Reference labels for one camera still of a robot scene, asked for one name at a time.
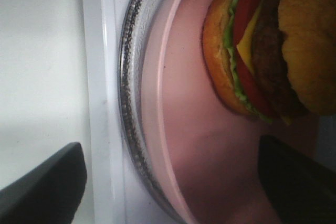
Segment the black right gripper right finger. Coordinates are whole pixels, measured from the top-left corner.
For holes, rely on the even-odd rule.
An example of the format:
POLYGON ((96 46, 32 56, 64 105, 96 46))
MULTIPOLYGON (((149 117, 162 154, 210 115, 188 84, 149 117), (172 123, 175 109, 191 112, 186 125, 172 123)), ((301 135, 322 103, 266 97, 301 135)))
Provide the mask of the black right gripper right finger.
POLYGON ((258 175, 282 223, 335 223, 335 172, 271 135, 260 137, 258 175))

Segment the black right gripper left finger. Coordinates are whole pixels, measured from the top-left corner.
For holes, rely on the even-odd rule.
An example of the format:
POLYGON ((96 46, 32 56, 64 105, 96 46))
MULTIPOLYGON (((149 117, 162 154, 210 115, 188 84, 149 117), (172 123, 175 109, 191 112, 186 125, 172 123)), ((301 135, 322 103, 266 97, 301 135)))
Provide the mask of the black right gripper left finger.
POLYGON ((86 182, 82 147, 69 143, 1 190, 1 223, 72 223, 86 182))

